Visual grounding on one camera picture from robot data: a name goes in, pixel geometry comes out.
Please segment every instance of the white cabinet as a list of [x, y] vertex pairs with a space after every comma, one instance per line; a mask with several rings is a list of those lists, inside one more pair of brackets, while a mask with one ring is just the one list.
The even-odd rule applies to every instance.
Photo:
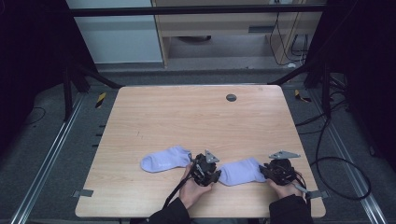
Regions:
[[[67, 0], [70, 8], [151, 7], [149, 0]], [[96, 64], [162, 63], [153, 16], [75, 17]]]

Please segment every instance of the hand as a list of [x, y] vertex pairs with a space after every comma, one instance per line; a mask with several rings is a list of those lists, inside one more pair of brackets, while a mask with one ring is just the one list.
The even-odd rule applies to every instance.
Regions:
[[[184, 179], [187, 174], [189, 173], [191, 169], [191, 164], [189, 164], [186, 167], [186, 170], [184, 171], [183, 177], [181, 179]], [[193, 204], [198, 202], [198, 200], [201, 198], [201, 196], [212, 190], [213, 183], [209, 184], [206, 187], [199, 186], [193, 179], [187, 180], [186, 184], [180, 189], [180, 192], [178, 194], [178, 197], [180, 200], [183, 202], [184, 206], [186, 209], [189, 209]]]
[[[266, 182], [268, 183], [269, 186], [271, 186], [271, 188], [273, 188], [276, 191], [279, 199], [288, 197], [293, 194], [295, 194], [296, 196], [303, 197], [303, 193], [299, 189], [294, 187], [294, 185], [292, 185], [291, 183], [285, 186], [280, 186], [277, 185], [272, 179], [267, 179]], [[293, 180], [293, 183], [299, 185], [297, 180]]]

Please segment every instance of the gray floor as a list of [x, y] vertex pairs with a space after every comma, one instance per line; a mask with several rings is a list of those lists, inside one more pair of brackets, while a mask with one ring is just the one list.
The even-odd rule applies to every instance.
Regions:
[[[264, 36], [212, 36], [207, 42], [196, 40], [173, 40], [170, 61], [166, 68], [136, 68], [132, 73], [105, 72], [104, 76], [124, 85], [184, 85], [184, 84], [229, 84], [266, 83], [286, 75], [292, 68], [279, 66], [271, 57], [271, 50]], [[314, 117], [319, 113], [315, 103], [296, 100], [294, 90], [299, 89], [303, 97], [313, 98], [319, 89], [306, 91], [298, 76], [283, 87], [290, 112], [296, 123]], [[100, 142], [98, 133], [106, 124], [116, 90], [90, 79], [92, 88], [83, 94], [83, 104], [75, 123], [64, 142], [64, 146], [52, 167], [47, 182], [39, 194], [29, 220], [32, 223], [117, 223], [116, 218], [81, 219], [74, 209], [78, 199], [71, 197], [75, 189], [82, 189], [89, 172], [96, 145]], [[105, 91], [107, 96], [101, 108], [95, 108], [98, 95]], [[343, 100], [342, 95], [334, 95], [334, 102]], [[35, 99], [34, 109], [18, 138], [11, 145], [12, 154], [2, 161], [0, 170], [0, 220], [7, 220], [17, 210], [30, 185], [34, 181], [42, 161], [63, 124], [64, 106], [62, 86], [41, 92]], [[343, 139], [343, 143], [353, 161], [369, 176], [375, 201], [388, 223], [396, 223], [393, 212], [396, 195], [396, 175], [389, 165], [380, 158], [371, 157], [368, 145], [353, 116], [345, 107], [332, 113], [332, 124]], [[319, 130], [323, 119], [299, 127], [299, 133]], [[300, 135], [309, 161], [315, 159], [318, 133]], [[336, 156], [337, 149], [329, 130], [323, 135], [320, 157]], [[341, 162], [325, 161], [320, 171], [331, 185], [348, 195], [356, 195]], [[327, 189], [313, 168], [321, 190]], [[316, 219], [316, 223], [375, 223], [367, 216], [363, 203], [344, 199], [331, 191], [332, 197], [325, 199], [327, 214]]]

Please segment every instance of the sock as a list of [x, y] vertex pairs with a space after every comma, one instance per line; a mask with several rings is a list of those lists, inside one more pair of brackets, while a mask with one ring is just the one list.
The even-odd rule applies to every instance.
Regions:
[[221, 170], [219, 181], [227, 186], [245, 184], [252, 181], [264, 182], [265, 177], [260, 172], [259, 165], [252, 157], [242, 161], [226, 163], [219, 168]]
[[140, 167], [147, 172], [160, 172], [175, 167], [186, 167], [190, 163], [190, 151], [181, 146], [148, 154], [140, 162]]

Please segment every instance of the wooden table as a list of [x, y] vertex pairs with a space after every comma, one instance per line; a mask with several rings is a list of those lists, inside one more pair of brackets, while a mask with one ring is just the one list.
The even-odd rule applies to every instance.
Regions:
[[[226, 100], [234, 94], [234, 102]], [[317, 189], [283, 92], [278, 86], [149, 86], [120, 89], [84, 189], [79, 217], [148, 217], [162, 209], [184, 168], [156, 174], [140, 168], [151, 153], [181, 145], [192, 156], [209, 149], [220, 162], [249, 157], [264, 163], [283, 149], [301, 154], [292, 165], [309, 189]], [[265, 183], [234, 187], [221, 183], [190, 209], [191, 217], [269, 217], [277, 199]], [[321, 199], [312, 200], [313, 217], [322, 217]]]

